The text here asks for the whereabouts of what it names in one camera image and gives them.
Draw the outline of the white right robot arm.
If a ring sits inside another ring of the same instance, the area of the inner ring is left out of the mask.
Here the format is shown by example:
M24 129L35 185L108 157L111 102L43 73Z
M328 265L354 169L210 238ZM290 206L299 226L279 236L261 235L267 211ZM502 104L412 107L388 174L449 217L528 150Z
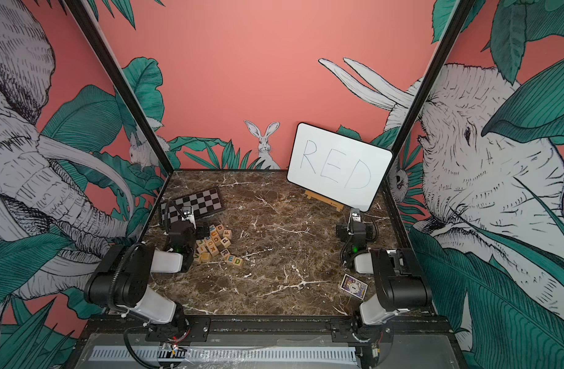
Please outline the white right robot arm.
M344 267L374 279L373 294L366 298L369 285L344 275L339 289L357 298L359 308L346 321L332 325L334 341L352 344L387 344L393 339L390 320L431 304L431 289L411 249L369 248L378 235L375 224L352 220L336 226L343 243L340 261Z

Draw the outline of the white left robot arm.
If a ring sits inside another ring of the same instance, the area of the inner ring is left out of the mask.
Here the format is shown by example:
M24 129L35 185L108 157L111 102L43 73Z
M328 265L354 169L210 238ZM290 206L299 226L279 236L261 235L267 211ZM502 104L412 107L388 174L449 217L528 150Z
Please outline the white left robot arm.
M210 235L209 226L185 218L166 227L167 251L139 242L117 244L108 251L86 283L85 301L126 317L139 319L151 329L148 341L181 344L192 324L181 304L149 286L154 273L183 274L194 263L198 241Z

